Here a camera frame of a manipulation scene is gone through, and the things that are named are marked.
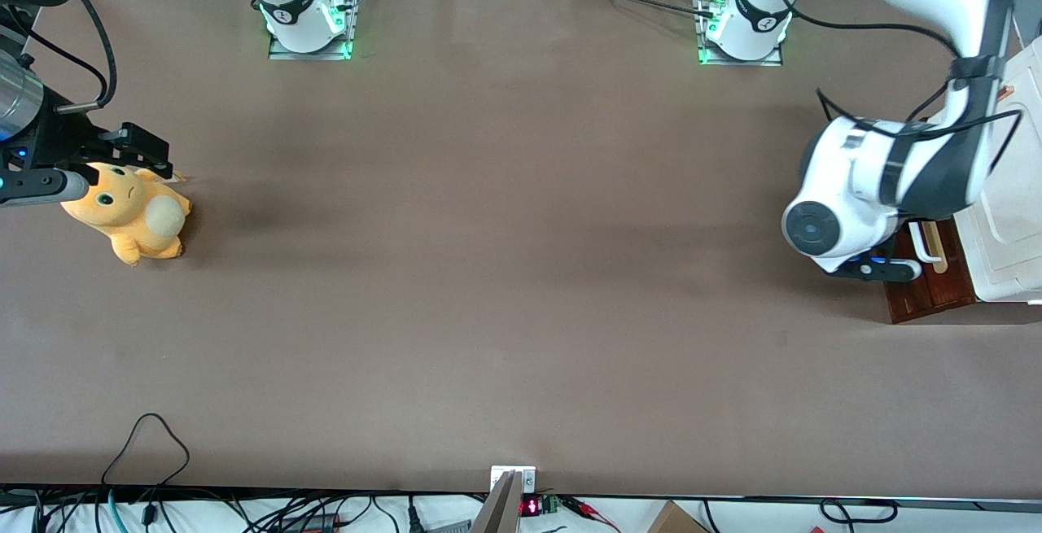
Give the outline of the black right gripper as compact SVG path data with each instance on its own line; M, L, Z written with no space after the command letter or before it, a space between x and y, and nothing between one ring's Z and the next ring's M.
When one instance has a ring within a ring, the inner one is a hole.
M36 168L61 168L70 164L123 164L152 171L164 180L174 177L169 159L170 145L149 130L130 122L122 124L122 159L114 154L111 143L101 139L104 129L97 128L86 115L59 115L55 108L67 99L52 88L42 88L38 117L15 135L3 138L2 169L20 171Z

